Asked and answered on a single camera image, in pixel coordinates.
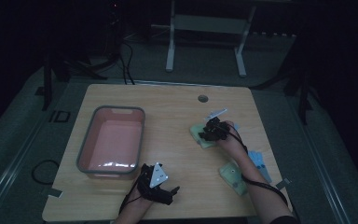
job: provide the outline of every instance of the white object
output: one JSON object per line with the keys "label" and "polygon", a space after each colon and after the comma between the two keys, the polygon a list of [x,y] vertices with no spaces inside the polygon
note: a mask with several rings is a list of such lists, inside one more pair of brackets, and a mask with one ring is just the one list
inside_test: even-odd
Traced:
{"label": "white object", "polygon": [[209,116],[205,118],[205,120],[210,120],[210,119],[216,118],[217,116],[220,116],[226,112],[227,112],[226,108],[223,108],[221,110],[212,111],[211,114],[209,114]]}
{"label": "white object", "polygon": [[193,16],[175,13],[175,0],[171,1],[171,24],[170,24],[170,45],[168,48],[167,64],[165,70],[173,71],[173,61],[175,54],[175,30],[191,30],[202,32],[215,32],[225,34],[241,35],[240,44],[234,48],[234,55],[237,62],[238,73],[240,77],[246,77],[245,65],[242,58],[242,52],[245,41],[249,35],[249,30],[255,15],[256,7],[252,6],[247,19],[228,19],[216,17]]}
{"label": "white object", "polygon": [[156,162],[156,165],[153,170],[152,179],[150,180],[149,187],[152,189],[155,186],[163,183],[168,179],[168,176],[164,173],[164,171],[161,168],[161,165]]}

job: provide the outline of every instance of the table leg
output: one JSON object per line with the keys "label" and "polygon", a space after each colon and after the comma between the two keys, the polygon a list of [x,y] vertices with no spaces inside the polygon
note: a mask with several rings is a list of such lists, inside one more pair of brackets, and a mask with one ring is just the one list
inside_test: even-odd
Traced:
{"label": "table leg", "polygon": [[173,59],[175,56],[175,0],[172,0],[171,4],[170,46],[168,48],[167,65],[165,66],[165,70],[167,72],[171,72],[173,70]]}
{"label": "table leg", "polygon": [[249,30],[251,28],[252,20],[255,15],[255,9],[256,9],[256,7],[252,7],[251,12],[248,17],[248,21],[245,23],[245,25],[243,27],[240,45],[238,47],[234,48],[235,58],[237,60],[237,66],[238,66],[238,73],[239,73],[240,77],[246,77],[246,70],[245,70],[245,65],[244,65],[243,58],[242,58],[242,51],[245,46],[246,37],[248,36]]}

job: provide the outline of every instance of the metal stand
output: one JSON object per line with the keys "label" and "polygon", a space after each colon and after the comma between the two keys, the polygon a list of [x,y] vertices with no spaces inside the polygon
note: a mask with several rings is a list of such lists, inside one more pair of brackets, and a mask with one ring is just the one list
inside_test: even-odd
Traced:
{"label": "metal stand", "polygon": [[246,37],[248,36],[249,30],[251,28],[252,19],[255,15],[255,10],[256,7],[251,8],[251,12],[249,13],[249,17],[247,20],[191,16],[184,14],[175,14],[175,0],[172,0],[170,45],[168,47],[167,64],[165,70],[167,72],[173,71],[173,60],[175,54],[175,30],[215,32],[241,35],[241,42],[234,49],[234,53],[237,61],[239,76],[245,77],[246,70],[242,58],[242,52],[245,46]]}
{"label": "metal stand", "polygon": [[[101,77],[100,75],[94,73],[91,69],[88,67],[85,67],[83,64],[76,62],[75,60],[72,60],[68,56],[62,53],[58,53],[58,55],[69,65],[73,66],[74,68],[78,69],[82,73],[94,78],[94,79],[103,79],[106,80],[107,77]],[[51,53],[47,53],[44,60],[44,86],[43,86],[43,95],[45,98],[45,102],[43,104],[42,110],[45,111],[48,109],[48,106],[51,103],[52,100],[52,82],[51,82],[51,70],[53,68],[51,59]]]}

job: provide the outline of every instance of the white metal frame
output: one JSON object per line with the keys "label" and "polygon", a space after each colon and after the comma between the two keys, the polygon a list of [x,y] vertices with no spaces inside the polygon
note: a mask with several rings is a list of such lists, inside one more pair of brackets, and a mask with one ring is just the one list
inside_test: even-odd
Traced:
{"label": "white metal frame", "polygon": [[240,77],[245,77],[246,70],[242,58],[242,52],[245,46],[246,38],[249,34],[249,30],[252,24],[252,19],[255,15],[255,10],[256,7],[252,7],[247,20],[190,16],[184,14],[175,14],[175,0],[172,0],[170,45],[168,48],[167,64],[165,70],[167,72],[173,71],[173,61],[174,61],[174,54],[175,54],[175,41],[174,41],[175,30],[217,32],[217,33],[241,35],[241,42],[236,48],[234,48],[234,53],[238,66],[238,73]]}

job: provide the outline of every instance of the dark background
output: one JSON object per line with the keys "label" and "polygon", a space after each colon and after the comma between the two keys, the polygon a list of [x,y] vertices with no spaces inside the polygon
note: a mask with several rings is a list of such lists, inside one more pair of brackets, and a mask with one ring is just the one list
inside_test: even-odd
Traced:
{"label": "dark background", "polygon": [[[184,12],[242,16],[231,1],[178,2]],[[358,1],[259,5],[251,31],[297,36],[285,63],[311,71],[311,86],[358,169]],[[167,0],[0,0],[0,116],[47,53],[82,62],[91,54],[109,57],[119,52],[124,24],[148,37],[150,24],[169,24],[170,7]],[[99,41],[106,33],[108,46]],[[67,80],[62,58],[53,58],[58,78]]]}

